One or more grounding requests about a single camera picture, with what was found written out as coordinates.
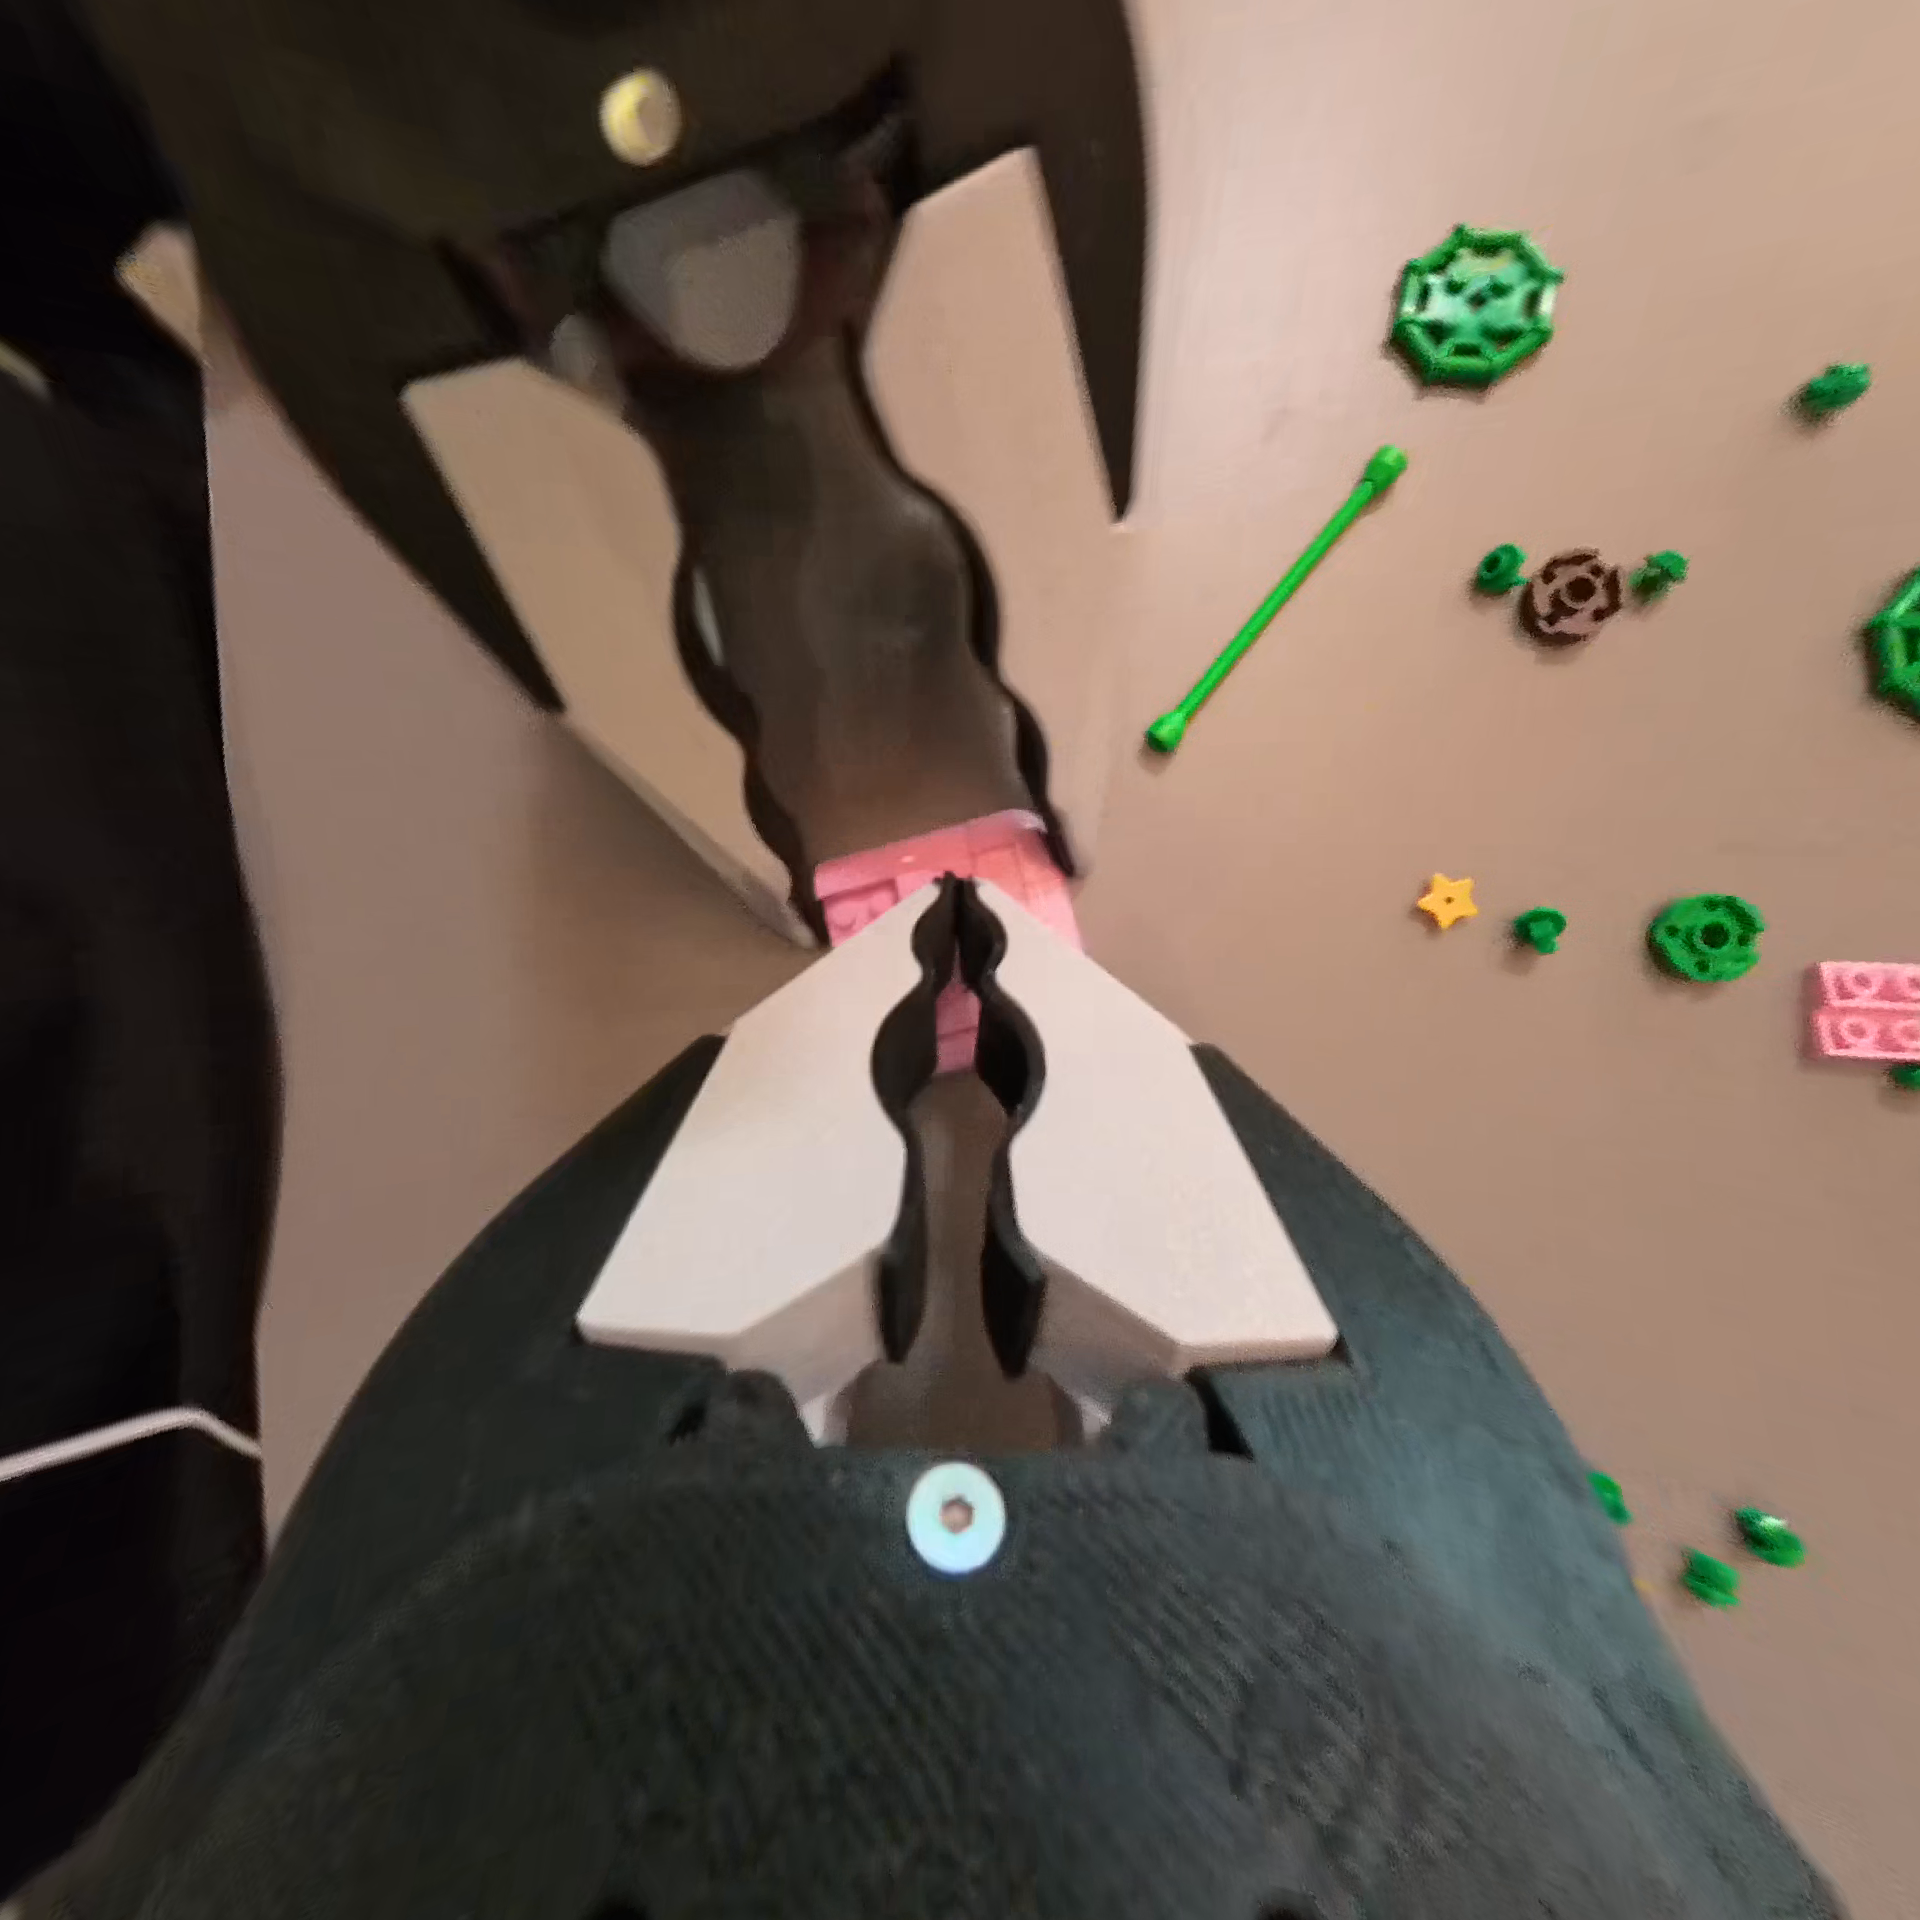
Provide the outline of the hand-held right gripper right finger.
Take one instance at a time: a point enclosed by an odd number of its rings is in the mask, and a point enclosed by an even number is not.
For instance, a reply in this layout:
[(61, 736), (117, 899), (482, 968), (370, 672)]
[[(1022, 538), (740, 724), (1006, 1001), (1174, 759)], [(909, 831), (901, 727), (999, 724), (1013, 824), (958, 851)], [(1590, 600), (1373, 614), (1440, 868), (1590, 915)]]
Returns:
[(1006, 1121), (978, 1267), (999, 1370), (1103, 1425), (1147, 1378), (1332, 1355), (1189, 1035), (1002, 888), (962, 881), (954, 906), (973, 1071)]

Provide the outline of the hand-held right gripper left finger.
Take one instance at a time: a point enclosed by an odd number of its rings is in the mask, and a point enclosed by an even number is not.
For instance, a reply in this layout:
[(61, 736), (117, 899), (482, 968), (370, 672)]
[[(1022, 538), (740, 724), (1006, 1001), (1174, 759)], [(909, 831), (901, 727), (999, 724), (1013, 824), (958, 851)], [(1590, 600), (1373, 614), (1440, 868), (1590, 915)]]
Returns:
[(956, 883), (934, 881), (734, 1020), (575, 1314), (594, 1346), (776, 1378), (811, 1439), (922, 1330), (909, 1112), (939, 1063)]

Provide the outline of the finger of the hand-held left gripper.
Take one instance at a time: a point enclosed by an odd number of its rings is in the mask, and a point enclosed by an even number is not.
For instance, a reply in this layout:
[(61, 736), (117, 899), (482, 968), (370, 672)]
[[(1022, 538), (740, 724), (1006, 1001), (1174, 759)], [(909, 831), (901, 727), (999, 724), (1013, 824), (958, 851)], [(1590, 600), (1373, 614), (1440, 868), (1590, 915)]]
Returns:
[(903, 470), (988, 562), (999, 680), (1039, 724), (1046, 802), (1085, 881), (1119, 754), (1123, 538), (1035, 152), (904, 214), (864, 363)]
[(682, 655), (682, 536), (653, 454), (598, 403), (503, 360), (400, 394), (583, 742), (708, 874), (800, 948), (819, 943), (752, 826), (746, 759)]

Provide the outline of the pink brick block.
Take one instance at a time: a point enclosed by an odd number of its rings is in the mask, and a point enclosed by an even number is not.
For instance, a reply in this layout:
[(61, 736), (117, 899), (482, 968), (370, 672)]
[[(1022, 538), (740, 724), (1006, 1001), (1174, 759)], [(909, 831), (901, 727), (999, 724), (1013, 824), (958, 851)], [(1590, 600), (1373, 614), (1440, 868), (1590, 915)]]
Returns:
[[(1039, 817), (1026, 810), (994, 811), (826, 863), (814, 883), (830, 945), (851, 943), (864, 926), (882, 920), (918, 890), (938, 884), (947, 874), (999, 888), (1067, 947), (1080, 947), (1070, 878), (1048, 851)], [(962, 961), (956, 959), (932, 1006), (930, 1076), (972, 1071), (978, 1020), (980, 1001), (972, 992)], [(1067, 1025), (1064, 1034), (1059, 1025), (1044, 1025), (1042, 1039), (1048, 1049), (1055, 1049), (1055, 1042), (1063, 1044), (1076, 1076), (1088, 1076), (1084, 1072), (1088, 1063), (1095, 1071), (1114, 1066), (1109, 1058), (1114, 1034), (1100, 1023), (1078, 1020), (1076, 1026)]]

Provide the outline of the green web with round plate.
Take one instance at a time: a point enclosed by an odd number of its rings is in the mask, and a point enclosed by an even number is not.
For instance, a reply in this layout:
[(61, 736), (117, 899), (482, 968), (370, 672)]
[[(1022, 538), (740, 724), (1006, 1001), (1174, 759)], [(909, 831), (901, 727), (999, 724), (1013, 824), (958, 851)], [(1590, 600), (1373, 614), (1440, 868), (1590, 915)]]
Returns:
[(1565, 280), (1527, 231), (1456, 225), (1403, 268), (1384, 343), (1430, 388), (1486, 392), (1550, 343)]

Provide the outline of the person's left hand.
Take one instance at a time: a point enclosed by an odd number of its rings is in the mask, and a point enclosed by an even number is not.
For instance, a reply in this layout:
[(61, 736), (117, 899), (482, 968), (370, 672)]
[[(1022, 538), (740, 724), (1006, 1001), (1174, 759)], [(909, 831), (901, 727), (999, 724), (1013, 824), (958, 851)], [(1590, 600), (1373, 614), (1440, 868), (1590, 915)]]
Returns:
[(877, 139), (820, 155), (800, 176), (800, 291), (789, 329), (795, 353), (866, 342), (912, 184), (908, 153)]

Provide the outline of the green flexible rod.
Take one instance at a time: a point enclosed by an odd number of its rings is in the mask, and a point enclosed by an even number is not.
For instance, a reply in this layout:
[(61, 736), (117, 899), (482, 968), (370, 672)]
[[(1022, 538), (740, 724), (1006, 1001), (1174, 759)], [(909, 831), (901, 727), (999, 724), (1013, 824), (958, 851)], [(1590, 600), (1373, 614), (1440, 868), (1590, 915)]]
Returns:
[(1400, 447), (1383, 444), (1373, 451), (1349, 494), (1336, 504), (1332, 514), (1310, 538), (1303, 551), (1283, 570), (1283, 577), (1237, 626), (1235, 635), (1221, 648), (1206, 671), (1189, 686), (1174, 706), (1166, 708), (1143, 729), (1143, 748), (1150, 758), (1164, 759), (1181, 748), (1197, 714), (1221, 692), (1238, 663), (1254, 649), (1260, 639), (1291, 603), (1299, 590), (1307, 585), (1310, 577), (1325, 562), (1327, 553), (1347, 538), (1357, 520), (1403, 479), (1406, 470), (1407, 454)]

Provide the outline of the green round plate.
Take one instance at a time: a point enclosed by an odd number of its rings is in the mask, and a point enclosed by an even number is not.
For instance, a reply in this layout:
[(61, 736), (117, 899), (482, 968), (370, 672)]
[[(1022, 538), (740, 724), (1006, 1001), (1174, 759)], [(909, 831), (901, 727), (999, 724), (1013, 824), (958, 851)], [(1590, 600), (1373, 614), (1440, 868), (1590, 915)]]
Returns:
[(1646, 926), (1652, 962), (1672, 979), (1726, 985), (1760, 962), (1763, 913), (1742, 896), (1695, 895), (1668, 900)]

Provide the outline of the brown round holed plate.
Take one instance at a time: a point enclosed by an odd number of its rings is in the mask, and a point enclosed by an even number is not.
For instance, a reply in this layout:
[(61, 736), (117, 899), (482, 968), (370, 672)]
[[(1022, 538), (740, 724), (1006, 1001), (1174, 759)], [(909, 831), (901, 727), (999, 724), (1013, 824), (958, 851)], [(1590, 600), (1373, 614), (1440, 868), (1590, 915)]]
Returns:
[(1525, 635), (1546, 644), (1590, 640), (1626, 603), (1622, 570), (1588, 546), (1550, 556), (1520, 593)]

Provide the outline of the person's black jacket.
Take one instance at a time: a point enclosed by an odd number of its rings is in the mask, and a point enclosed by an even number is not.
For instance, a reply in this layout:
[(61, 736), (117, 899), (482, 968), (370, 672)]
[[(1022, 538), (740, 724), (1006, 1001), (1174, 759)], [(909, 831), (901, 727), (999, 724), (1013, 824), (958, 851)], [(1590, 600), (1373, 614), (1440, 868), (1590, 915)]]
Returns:
[(282, 1147), (200, 371), (117, 278), (181, 200), (77, 6), (2, 6), (2, 1875), (60, 1858), (264, 1555)]

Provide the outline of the plain green web piece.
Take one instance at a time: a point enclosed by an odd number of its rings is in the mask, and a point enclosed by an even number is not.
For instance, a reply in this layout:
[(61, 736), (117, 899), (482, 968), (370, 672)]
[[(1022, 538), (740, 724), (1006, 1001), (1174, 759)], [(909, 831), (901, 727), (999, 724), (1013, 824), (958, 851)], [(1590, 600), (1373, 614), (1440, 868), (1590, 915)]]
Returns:
[(1863, 625), (1863, 662), (1877, 703), (1917, 720), (1917, 568), (1888, 593)]

